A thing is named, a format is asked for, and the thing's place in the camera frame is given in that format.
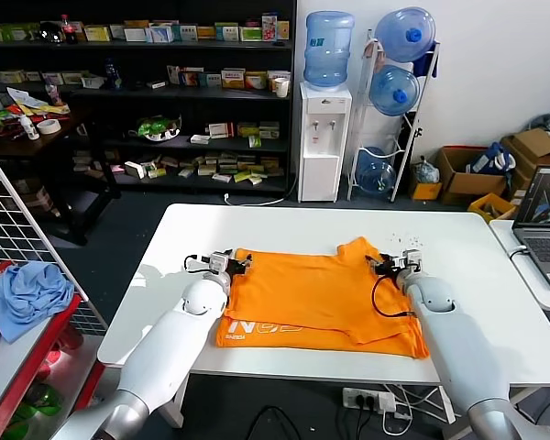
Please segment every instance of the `water dispenser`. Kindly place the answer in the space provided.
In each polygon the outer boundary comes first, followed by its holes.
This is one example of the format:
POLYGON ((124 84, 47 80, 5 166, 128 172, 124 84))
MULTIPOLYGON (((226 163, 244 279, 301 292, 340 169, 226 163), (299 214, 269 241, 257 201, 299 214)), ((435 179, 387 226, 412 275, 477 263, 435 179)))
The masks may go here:
POLYGON ((298 201, 335 202, 347 143, 352 96, 345 84, 319 91, 300 84, 302 139, 298 201))

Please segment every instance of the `white table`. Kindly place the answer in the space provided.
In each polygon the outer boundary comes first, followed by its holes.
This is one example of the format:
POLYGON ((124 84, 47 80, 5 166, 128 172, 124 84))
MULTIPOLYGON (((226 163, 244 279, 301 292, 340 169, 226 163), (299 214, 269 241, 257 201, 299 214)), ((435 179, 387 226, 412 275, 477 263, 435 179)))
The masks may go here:
MULTIPOLYGON (((419 248, 424 270, 454 286, 454 297, 477 320, 511 385, 550 386, 550 323, 488 226, 468 213, 174 204, 148 245, 98 358, 109 367, 124 364, 147 328, 194 280, 182 267, 189 254, 239 247, 335 254, 337 245, 359 236, 394 255, 419 248)), ((217 348, 214 340, 211 334, 193 373, 438 383, 430 359, 293 348, 217 348)))
MULTIPOLYGON (((489 223, 491 231, 493 231, 493 234, 495 234, 495 237, 497 237, 507 255, 521 245, 512 232, 512 225, 512 220, 493 220, 489 223)), ((550 310, 550 285, 546 282, 530 256, 516 254, 512 258, 512 263, 520 273, 530 292, 532 292, 535 300, 540 304, 540 307, 550 310)))

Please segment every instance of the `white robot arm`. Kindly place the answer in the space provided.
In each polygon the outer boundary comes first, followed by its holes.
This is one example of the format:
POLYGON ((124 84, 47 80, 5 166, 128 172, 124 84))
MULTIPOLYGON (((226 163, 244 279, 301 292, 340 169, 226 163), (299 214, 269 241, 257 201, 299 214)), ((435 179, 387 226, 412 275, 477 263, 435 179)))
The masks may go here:
POLYGON ((450 286, 422 271, 417 250, 374 265, 392 274, 410 299, 432 361, 452 403, 481 440, 550 440, 550 428, 525 420, 509 401, 510 384, 477 322, 452 298, 450 286))
POLYGON ((226 308, 231 278, 244 274, 250 263, 223 252, 201 260, 209 266, 203 279, 190 284, 138 343, 122 367, 115 393, 72 414, 52 440, 126 440, 175 396, 226 308))

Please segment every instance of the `blue cloth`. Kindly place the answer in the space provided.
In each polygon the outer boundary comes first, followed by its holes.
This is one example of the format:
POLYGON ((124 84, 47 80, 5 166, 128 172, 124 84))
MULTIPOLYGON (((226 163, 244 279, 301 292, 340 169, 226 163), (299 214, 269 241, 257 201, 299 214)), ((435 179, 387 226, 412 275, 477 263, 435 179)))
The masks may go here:
POLYGON ((0 335, 13 343, 45 318, 67 309, 73 283, 42 261, 10 266, 0 277, 0 335))

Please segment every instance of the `plastic bag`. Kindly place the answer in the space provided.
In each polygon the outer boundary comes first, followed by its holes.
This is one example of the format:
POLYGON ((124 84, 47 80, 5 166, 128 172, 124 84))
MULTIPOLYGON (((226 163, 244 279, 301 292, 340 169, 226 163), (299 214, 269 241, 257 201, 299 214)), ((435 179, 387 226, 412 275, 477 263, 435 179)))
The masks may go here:
POLYGON ((424 156, 422 161, 413 165, 413 173, 419 183, 439 183, 440 170, 428 162, 424 156))

